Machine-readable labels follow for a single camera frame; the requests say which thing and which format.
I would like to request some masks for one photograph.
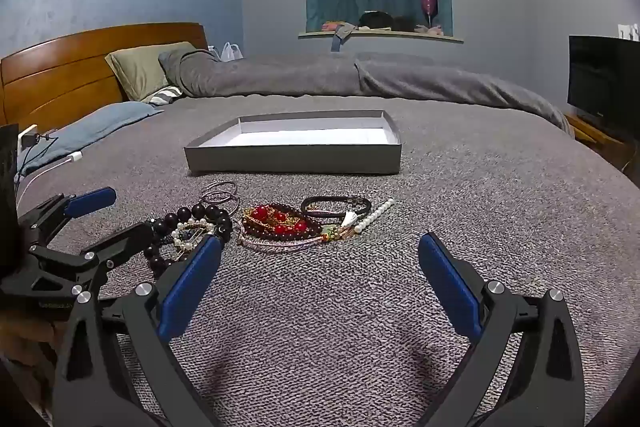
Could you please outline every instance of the gray blanket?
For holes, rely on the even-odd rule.
[[[194,98],[238,94],[382,96],[519,109],[571,134],[541,96],[488,74],[435,66],[430,58],[383,53],[282,55],[220,60],[206,50],[160,55],[168,81]]]
[[[194,177],[187,170],[183,147],[239,115],[341,108],[391,115],[403,141],[398,175]],[[640,190],[525,112],[373,97],[187,98],[82,153],[81,162],[37,179],[20,206],[114,187],[112,207],[73,220],[52,243],[71,252],[193,204],[213,180],[236,181],[242,206],[297,205],[315,194],[399,201],[362,237],[316,250],[265,255],[227,245],[188,331],[171,343],[227,427],[413,425],[467,346],[418,267],[418,240],[430,230],[483,277],[515,292],[564,292],[582,352],[587,418],[640,347]],[[110,273],[105,294],[151,277],[135,256]],[[142,402],[158,412],[123,342]],[[516,339],[483,408],[497,399],[515,351]]]

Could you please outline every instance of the striped pillow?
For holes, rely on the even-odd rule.
[[[156,91],[151,95],[148,103],[151,105],[167,105],[168,103],[173,103],[174,100],[178,100],[182,96],[182,91],[175,86],[166,86],[161,90]]]

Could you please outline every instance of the hand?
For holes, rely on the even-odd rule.
[[[16,311],[0,312],[0,353],[33,367],[42,360],[38,343],[58,349],[65,323],[51,324]]]

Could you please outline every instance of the bracelet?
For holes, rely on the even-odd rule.
[[[307,210],[310,204],[318,203],[318,201],[341,201],[342,203],[351,203],[352,205],[364,205],[362,208],[355,211],[359,216],[366,216],[371,211],[371,202],[367,198],[360,196],[312,196],[306,198],[300,205],[300,211],[302,211],[305,217],[333,217],[335,219],[344,219],[347,215],[346,212],[331,212],[329,210]]]

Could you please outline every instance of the white cable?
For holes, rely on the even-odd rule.
[[[72,152],[71,154],[68,154],[66,156],[66,159],[63,162],[57,163],[57,164],[53,165],[52,167],[49,167],[48,169],[45,169],[44,171],[39,172],[38,174],[36,174],[31,180],[29,180],[29,183],[27,183],[27,186],[22,191],[22,194],[20,194],[20,198],[18,198],[18,202],[15,204],[15,210],[16,211],[18,210],[18,207],[20,206],[20,202],[22,201],[22,198],[24,197],[25,193],[27,192],[27,189],[40,176],[42,176],[43,174],[46,174],[47,172],[52,171],[53,169],[56,169],[56,168],[60,167],[61,165],[64,165],[65,163],[77,162],[78,160],[81,160],[81,159],[82,159],[82,153],[81,152],[79,152],[79,151]]]

